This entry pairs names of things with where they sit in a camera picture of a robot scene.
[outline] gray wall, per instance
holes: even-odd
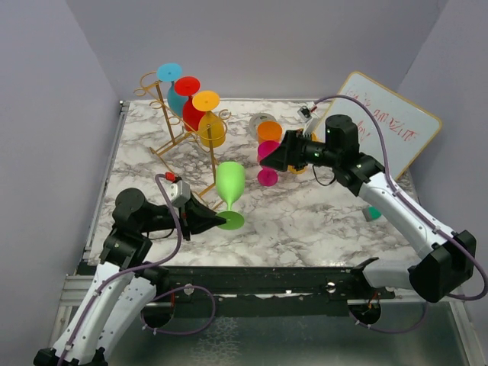
[[[396,89],[446,1],[67,0],[124,99],[167,62],[224,97],[317,97],[356,69]]]
[[[118,98],[63,0],[0,2],[0,364],[48,346]]]
[[[399,92],[444,121],[440,134],[414,162],[422,204],[456,230],[478,239],[488,268],[488,2],[450,0]],[[478,274],[464,286],[482,288]],[[488,355],[488,298],[468,307]]]

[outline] marble tabletop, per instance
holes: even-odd
[[[249,119],[255,113],[266,112],[274,115],[284,130],[297,129],[302,125],[297,115],[301,105],[303,102],[220,102],[218,110],[228,109],[232,117],[228,120],[226,142],[215,153],[220,162],[233,160],[246,168],[245,192],[233,205],[234,210],[245,216],[246,224],[236,231],[213,228],[192,236],[191,241],[183,242],[169,265],[343,266],[359,264],[372,256],[416,258],[408,242],[383,217],[373,222],[365,220],[361,209],[368,205],[362,199],[337,183],[320,186],[311,169],[301,175],[278,173],[278,183],[270,188],[257,182],[258,143],[249,134]],[[154,175],[167,169],[149,148],[157,149],[167,141],[169,134],[162,111],[152,109],[148,101],[131,102],[91,242],[89,264],[98,263],[103,242],[111,230],[111,212],[119,192],[136,187],[148,201],[165,203]],[[165,157],[193,191],[201,191],[212,182],[210,157],[195,143],[183,142]],[[327,168],[318,168],[317,173],[321,180],[332,178]],[[408,172],[399,184],[415,197]],[[218,200],[214,189],[204,198],[210,204]],[[174,245],[175,234],[154,240],[146,259],[159,260]]]

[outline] table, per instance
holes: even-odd
[[[361,209],[367,204],[362,199],[339,184],[320,186],[311,169],[301,175],[280,173],[278,183],[270,188],[257,182],[258,143],[249,135],[249,119],[255,113],[266,112],[274,115],[284,129],[297,129],[303,125],[297,114],[301,105],[303,102],[292,101],[220,102],[218,109],[228,109],[232,117],[228,120],[226,142],[215,153],[221,162],[235,160],[246,167],[246,191],[233,206],[246,217],[246,224],[237,231],[213,228],[192,236],[168,265],[342,266],[356,265],[374,256],[416,258],[408,242],[383,217],[374,222],[364,219]],[[318,113],[324,111],[322,106]],[[149,148],[157,149],[167,141],[169,134],[161,110],[152,109],[148,101],[131,102],[91,241],[90,265],[98,263],[111,230],[111,212],[119,192],[136,187],[150,202],[165,203],[154,175],[166,169]],[[195,191],[211,183],[209,156],[194,143],[181,143],[166,157]],[[324,181],[332,178],[326,168],[317,172]],[[416,197],[408,172],[399,184]],[[214,190],[205,199],[215,202]],[[156,261],[167,256],[174,242],[155,241],[146,258]]]

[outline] metal frame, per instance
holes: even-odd
[[[245,100],[259,100],[254,98],[247,98]],[[291,99],[289,101],[308,101],[303,99]],[[116,135],[111,148],[111,154],[108,158],[107,167],[104,173],[104,180],[101,186],[100,192],[98,194],[97,205],[95,208],[95,214],[93,220],[91,221],[90,230],[87,236],[87,242],[85,245],[85,252],[83,255],[83,262],[88,261],[89,251],[92,247],[93,235],[95,234],[95,228],[98,223],[98,218],[101,212],[101,206],[104,200],[105,192],[108,186],[108,181],[110,178],[110,173],[114,165],[114,160],[117,155],[117,149],[120,142],[121,134],[124,129],[125,120],[127,117],[127,112],[130,106],[130,102],[121,101],[120,102],[120,117],[116,129]],[[92,276],[89,275],[73,275],[66,276],[65,285],[61,293],[61,298],[59,300],[59,308],[56,315],[53,331],[50,337],[50,345],[52,345],[66,330],[69,324],[70,317],[72,315],[73,308],[79,306],[83,297],[88,290],[90,283],[92,282]],[[382,302],[388,303],[405,303],[405,302],[423,302],[424,300],[412,291],[396,291],[396,297],[390,300],[382,300]],[[474,330],[472,323],[470,322],[469,316],[464,305],[464,302],[452,299],[443,299],[444,302],[450,303],[450,308],[454,317],[454,321],[459,332],[461,344],[464,349],[464,353],[467,356],[467,360],[470,366],[486,366],[487,363],[484,359],[483,352],[480,347],[477,334]],[[348,300],[348,304],[364,303],[365,300]],[[156,304],[148,304],[148,308],[154,307]]]

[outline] green sponge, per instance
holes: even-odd
[[[362,211],[366,221],[373,221],[381,217],[381,212],[374,207],[366,207]]]

